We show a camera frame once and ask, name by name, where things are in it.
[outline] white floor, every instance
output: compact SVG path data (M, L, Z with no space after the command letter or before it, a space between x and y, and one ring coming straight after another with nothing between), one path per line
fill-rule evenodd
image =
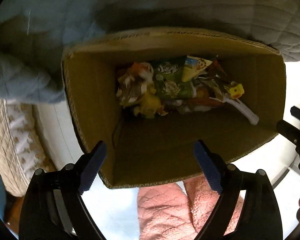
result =
M300 107L300 62L287 63L287 93L284 120L300 127L300 122L290 115L292 106ZM57 105L38 105L37 115L44 138L44 147L50 153L57 168L74 163L81 156L65 102ZM283 173L294 160L294 146L281 135L251 154L234 162L242 171L255 173L264 169L271 182ZM300 177L288 173L275 190L283 216L287 235L296 225L295 214L300 197ZM138 239L136 197L138 189L107 189L97 177L90 189L82 196L90 214L108 239Z

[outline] corrugated cardboard edge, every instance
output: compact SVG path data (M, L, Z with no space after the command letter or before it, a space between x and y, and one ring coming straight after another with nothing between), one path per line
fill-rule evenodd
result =
M81 127L80 127L80 123L78 121L77 114L76 114L76 111L75 111L75 108L74 108L74 103L73 103L72 96L71 96L71 84L70 84L70 80L69 80L69 77L68 77L68 70L64 68L64 62L66 62L68 59L71 59L71 57L73 56L73 54L75 52L87 51L86 46L90 46L92 44L94 44L94 45L96 45L96 44L105 44L105 43L108 43L108 42L111 42L111 41L117 41L117 40L123 40L123 39L133 39L133 38L137 38L137 37L140 37L140 36L147 37L147 36L152 36L152 35L159 36L159 35L167 35L167 34L168 35L169 34L180 34L180 35L191 35L191 36L195 35L195 36L201 36L201 37L216 37L216 38L223 38L223 39L228 39L228 40L235 40L235 41L243 42L245 44L253 45L255 47L267 49L267 50L269 50L270 52L272 52L273 54L276 54L276 55L281 55L280 51L278 51L277 49L273 49L273 48L271 48L269 46L266 46L266 45L264 45L262 43L259 43L259 42L248 41L248 40L239 38L237 36L229 35L229 34L226 34L226 33L220 33L220 32L210 31L210 30L206 30L206 29L170 28L170 27L154 27L154 28L129 30L129 31L124 31L124 32L109 34L109 35L106 35L105 37L103 37L101 39L92 39L88 42L85 42L85 43L82 43L82 44L79 44L79 45L75 45L73 47L69 47L69 48L65 49L64 52L63 52L63 59L62 59L63 84L64 84L64 88L65 88L66 101L68 103L68 106L69 106L69 109L70 109L70 112L71 112L71 116L72 116L72 122L74 124L74 131L76 133L78 143L79 143L79 145L80 145L80 147L81 147L81 149L84 153L89 152L89 148L88 148L86 140L83 136L83 133L82 133L82 130L81 130ZM233 162L235 160L240 159L243 156L246 156L250 152L254 151L255 149L259 148L260 146L264 145L265 143L271 141L275 136L273 136L269 140L265 141L264 143L261 143L261 144L257 145L255 148L251 149L248 152L245 152L241 156L239 156L239 157L237 157L237 158L235 158L235 159L233 159L229 162ZM196 176L202 174L202 173L198 173L198 174L194 174L194 175L187 176L187 177L171 179L171 180L164 181L163 183L146 183L146 184L138 184L138 185L122 185L122 186L117 186L116 187L116 186L110 185L109 181L103 176L102 170L100 170L99 172L100 172L100 177L101 177L103 183L105 184L105 186L108 187L108 188L112 188L112 189L116 189L116 188L134 188L134 187L151 187L151 186L168 184L168 183L173 183L173 182L193 178L193 177L196 177Z

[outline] patterned fabric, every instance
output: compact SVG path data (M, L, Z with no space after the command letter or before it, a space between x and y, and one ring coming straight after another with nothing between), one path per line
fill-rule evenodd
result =
M201 175L184 182L144 187L138 193L140 240L192 240L208 220L219 195ZM242 210L239 197L225 234L234 231Z
M54 170L35 134L32 106L0 100L0 174L6 190L24 196L37 168Z

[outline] blue gripper pad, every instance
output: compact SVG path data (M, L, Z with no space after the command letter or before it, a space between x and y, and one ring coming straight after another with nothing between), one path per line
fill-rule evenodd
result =
M107 155L106 144L103 142L97 149L93 149L91 153L93 153L93 156L80 175L80 186L78 188L80 195L90 189L96 178Z
M220 195L223 188L221 186L221 173L210 158L209 149L200 141L194 143L194 156L197 159L197 162L207 178L207 181L212 190L218 192Z

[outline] green snack package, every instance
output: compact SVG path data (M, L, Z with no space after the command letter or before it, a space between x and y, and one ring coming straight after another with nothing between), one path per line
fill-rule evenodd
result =
M170 59L154 60L154 87L160 99L192 98L196 91L191 81L182 82L182 73L186 56Z

